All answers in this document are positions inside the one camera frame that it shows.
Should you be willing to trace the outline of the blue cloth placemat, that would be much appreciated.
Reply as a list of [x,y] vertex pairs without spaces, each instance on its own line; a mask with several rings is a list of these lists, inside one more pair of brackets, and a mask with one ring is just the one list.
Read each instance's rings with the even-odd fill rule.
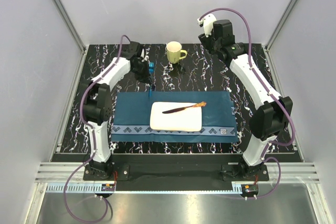
[[[197,132],[153,130],[150,113],[154,102],[201,103],[202,128]],[[227,91],[120,92],[111,128],[114,142],[236,143],[234,103]]]

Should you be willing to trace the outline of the white rectangular plate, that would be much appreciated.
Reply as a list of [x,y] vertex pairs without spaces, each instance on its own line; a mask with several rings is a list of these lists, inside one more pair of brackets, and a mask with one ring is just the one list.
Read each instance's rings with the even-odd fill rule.
[[150,128],[153,130],[197,132],[202,128],[202,107],[164,114],[168,111],[195,103],[154,102],[150,113]]

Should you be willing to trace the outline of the blue fork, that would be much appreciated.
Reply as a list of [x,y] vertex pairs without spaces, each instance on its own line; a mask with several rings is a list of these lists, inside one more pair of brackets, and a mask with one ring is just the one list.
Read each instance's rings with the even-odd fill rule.
[[149,74],[150,74],[150,89],[149,89],[149,97],[151,97],[152,92],[155,90],[155,84],[153,81],[153,75],[154,75],[154,63],[149,62]]

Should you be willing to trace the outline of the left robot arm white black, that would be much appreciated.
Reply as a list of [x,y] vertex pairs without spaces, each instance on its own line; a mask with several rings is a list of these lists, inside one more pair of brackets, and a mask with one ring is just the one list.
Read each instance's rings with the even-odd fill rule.
[[108,140],[108,121],[112,115],[111,90],[129,72],[137,81],[155,90],[151,79],[154,64],[149,62],[143,44],[130,41],[126,48],[120,45],[112,62],[96,77],[86,83],[80,102],[80,119],[89,132],[90,158],[84,162],[85,173],[103,180],[115,176]]

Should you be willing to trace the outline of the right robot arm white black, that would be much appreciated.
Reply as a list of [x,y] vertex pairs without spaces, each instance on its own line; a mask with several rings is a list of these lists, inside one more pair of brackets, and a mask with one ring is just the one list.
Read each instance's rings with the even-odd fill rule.
[[251,45],[237,43],[232,23],[208,14],[198,20],[204,32],[199,35],[203,47],[216,55],[242,82],[254,103],[249,128],[251,138],[238,164],[228,176],[250,180],[262,170],[266,151],[289,123],[293,102],[282,97],[261,74],[251,56]]

